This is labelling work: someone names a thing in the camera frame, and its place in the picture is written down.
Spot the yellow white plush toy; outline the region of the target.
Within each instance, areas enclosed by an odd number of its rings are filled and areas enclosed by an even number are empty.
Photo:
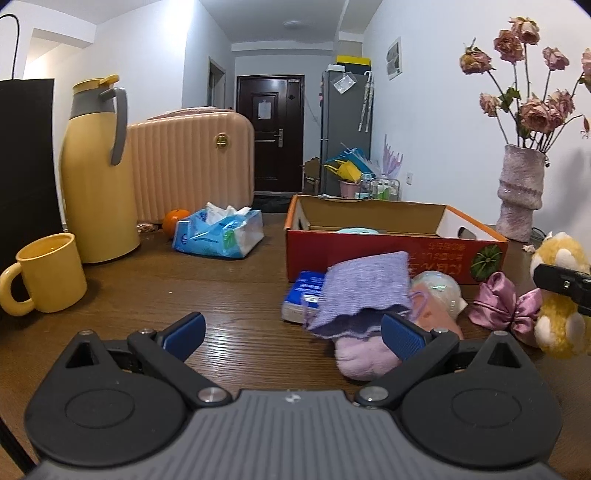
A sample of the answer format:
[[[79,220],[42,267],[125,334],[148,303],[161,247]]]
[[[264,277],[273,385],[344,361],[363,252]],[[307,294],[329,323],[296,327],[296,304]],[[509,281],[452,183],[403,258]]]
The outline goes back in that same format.
[[[582,245],[565,232],[549,234],[536,250],[530,264],[532,280],[534,269],[540,264],[590,275],[590,261]],[[541,350],[558,359],[569,359],[589,352],[590,316],[580,314],[569,298],[540,290],[542,305],[534,334]]]

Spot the iridescent plastic bag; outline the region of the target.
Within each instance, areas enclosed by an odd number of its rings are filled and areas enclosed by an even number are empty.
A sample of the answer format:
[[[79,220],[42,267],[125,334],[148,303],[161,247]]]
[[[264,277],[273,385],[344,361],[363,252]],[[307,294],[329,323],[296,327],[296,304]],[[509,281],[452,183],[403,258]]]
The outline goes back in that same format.
[[[417,275],[411,282],[413,288],[422,287],[438,300],[453,320],[468,306],[462,296],[460,285],[450,275],[427,270]]]

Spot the fluffy lilac sock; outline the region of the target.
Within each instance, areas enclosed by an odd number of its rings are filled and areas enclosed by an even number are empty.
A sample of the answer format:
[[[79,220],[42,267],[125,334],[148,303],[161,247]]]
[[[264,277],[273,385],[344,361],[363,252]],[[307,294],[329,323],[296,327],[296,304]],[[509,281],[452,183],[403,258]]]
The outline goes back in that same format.
[[[335,341],[335,363],[346,378],[372,381],[398,367],[401,360],[381,336],[343,337]]]

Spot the purple knitted cloth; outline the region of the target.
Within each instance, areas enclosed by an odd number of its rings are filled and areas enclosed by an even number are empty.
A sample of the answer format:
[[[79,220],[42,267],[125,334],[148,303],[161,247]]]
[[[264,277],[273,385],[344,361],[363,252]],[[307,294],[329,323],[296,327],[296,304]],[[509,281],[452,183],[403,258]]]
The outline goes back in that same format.
[[[318,308],[305,314],[304,328],[329,340],[378,335],[385,315],[412,312],[410,284],[404,251],[335,264],[325,273]]]

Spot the pink satin bow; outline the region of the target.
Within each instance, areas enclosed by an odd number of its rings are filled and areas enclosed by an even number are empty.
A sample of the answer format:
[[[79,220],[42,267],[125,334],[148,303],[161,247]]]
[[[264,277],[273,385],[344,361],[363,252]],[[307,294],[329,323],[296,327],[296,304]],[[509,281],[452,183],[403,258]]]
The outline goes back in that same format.
[[[491,331],[509,331],[522,343],[537,347],[534,329],[541,305],[540,289],[518,296],[514,283],[497,271],[480,284],[467,315],[475,325]]]

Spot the red orange cardboard box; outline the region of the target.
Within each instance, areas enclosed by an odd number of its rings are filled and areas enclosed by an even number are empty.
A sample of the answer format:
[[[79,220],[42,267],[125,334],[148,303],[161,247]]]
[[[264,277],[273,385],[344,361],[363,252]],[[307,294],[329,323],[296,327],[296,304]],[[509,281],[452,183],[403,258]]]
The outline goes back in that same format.
[[[380,235],[335,233],[365,227]],[[297,195],[284,223],[287,280],[303,271],[325,273],[335,264],[404,251],[414,275],[435,270],[461,285],[475,285],[499,271],[509,241],[450,205]]]

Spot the textured pink vase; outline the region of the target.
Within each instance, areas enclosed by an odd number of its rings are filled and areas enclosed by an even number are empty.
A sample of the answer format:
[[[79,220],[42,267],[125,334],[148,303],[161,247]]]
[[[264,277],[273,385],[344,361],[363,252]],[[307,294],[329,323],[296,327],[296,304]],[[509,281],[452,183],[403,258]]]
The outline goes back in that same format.
[[[506,145],[497,195],[501,200],[496,231],[508,239],[527,243],[533,213],[542,208],[547,157],[535,149]]]

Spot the blue white small box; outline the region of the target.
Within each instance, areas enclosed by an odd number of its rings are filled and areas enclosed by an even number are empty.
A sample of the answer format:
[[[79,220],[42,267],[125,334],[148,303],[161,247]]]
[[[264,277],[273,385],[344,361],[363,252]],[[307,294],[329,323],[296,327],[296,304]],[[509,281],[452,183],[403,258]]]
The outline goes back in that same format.
[[[304,325],[317,315],[325,274],[303,271],[297,276],[281,305],[281,319]]]

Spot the blue tissue pack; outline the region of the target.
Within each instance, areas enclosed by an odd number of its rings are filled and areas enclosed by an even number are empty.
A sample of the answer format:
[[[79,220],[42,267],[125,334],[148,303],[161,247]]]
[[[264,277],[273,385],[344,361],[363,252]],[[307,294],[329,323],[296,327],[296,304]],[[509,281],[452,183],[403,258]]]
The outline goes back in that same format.
[[[263,241],[262,212],[250,207],[225,209],[211,202],[179,220],[172,240],[174,250],[196,256],[242,259]]]

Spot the light blue round item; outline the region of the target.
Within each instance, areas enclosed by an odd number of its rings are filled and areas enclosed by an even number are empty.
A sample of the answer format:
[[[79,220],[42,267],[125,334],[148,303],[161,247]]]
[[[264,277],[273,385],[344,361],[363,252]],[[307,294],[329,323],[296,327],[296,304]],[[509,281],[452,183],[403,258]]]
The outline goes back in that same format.
[[[339,233],[339,234],[356,234],[356,235],[380,235],[380,232],[379,231],[377,231],[375,229],[371,229],[371,228],[365,228],[365,227],[342,228],[342,229],[339,229],[335,233]]]

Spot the orange fruit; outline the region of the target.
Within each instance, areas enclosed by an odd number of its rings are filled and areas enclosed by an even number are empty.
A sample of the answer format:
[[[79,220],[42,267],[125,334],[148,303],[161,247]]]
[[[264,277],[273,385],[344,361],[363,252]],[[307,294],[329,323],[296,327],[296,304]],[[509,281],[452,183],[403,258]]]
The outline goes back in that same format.
[[[169,211],[162,220],[162,230],[168,239],[173,239],[176,225],[180,220],[185,219],[190,215],[190,211],[186,209],[174,209]]]

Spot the dried pink roses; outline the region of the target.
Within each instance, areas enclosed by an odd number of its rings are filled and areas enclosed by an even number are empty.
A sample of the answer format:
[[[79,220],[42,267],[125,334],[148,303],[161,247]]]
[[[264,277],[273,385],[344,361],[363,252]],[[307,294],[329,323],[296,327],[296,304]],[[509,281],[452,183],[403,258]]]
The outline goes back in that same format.
[[[460,56],[461,71],[469,75],[486,75],[495,85],[495,94],[482,93],[479,104],[489,118],[498,120],[505,113],[514,123],[516,145],[542,154],[557,142],[566,126],[576,120],[582,121],[581,136],[590,137],[590,118],[575,112],[574,99],[580,87],[590,88],[590,50],[581,55],[581,67],[575,84],[570,89],[550,89],[552,74],[563,72],[570,59],[557,47],[545,47],[541,51],[545,66],[545,80],[540,92],[536,92],[530,75],[528,49],[541,40],[538,23],[527,16],[509,19],[509,27],[502,29],[493,40],[493,49],[500,60],[512,68],[512,83],[503,87],[497,80],[493,58],[477,46],[473,40],[465,46]]]

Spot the blue yellow bags pile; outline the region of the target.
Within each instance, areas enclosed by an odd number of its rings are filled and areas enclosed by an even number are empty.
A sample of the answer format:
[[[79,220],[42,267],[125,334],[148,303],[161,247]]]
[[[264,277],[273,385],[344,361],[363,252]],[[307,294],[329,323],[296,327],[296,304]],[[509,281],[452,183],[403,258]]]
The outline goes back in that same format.
[[[335,158],[324,164],[325,170],[335,174],[341,181],[360,183],[363,179],[373,179],[376,173],[360,148],[345,148]]]

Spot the black bag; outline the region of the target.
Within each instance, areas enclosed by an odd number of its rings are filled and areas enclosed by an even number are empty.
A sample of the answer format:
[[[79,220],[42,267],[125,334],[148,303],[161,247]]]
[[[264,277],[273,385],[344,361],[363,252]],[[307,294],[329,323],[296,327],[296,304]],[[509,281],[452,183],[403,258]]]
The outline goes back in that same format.
[[[53,156],[52,79],[1,82],[1,267],[62,231]]]

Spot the dark brown door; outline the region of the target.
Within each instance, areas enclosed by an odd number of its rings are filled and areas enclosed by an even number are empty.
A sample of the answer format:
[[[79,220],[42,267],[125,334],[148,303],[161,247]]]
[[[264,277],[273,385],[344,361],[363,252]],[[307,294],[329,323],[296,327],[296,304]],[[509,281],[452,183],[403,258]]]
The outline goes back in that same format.
[[[254,190],[300,191],[304,164],[304,76],[239,76],[235,106],[254,130]]]

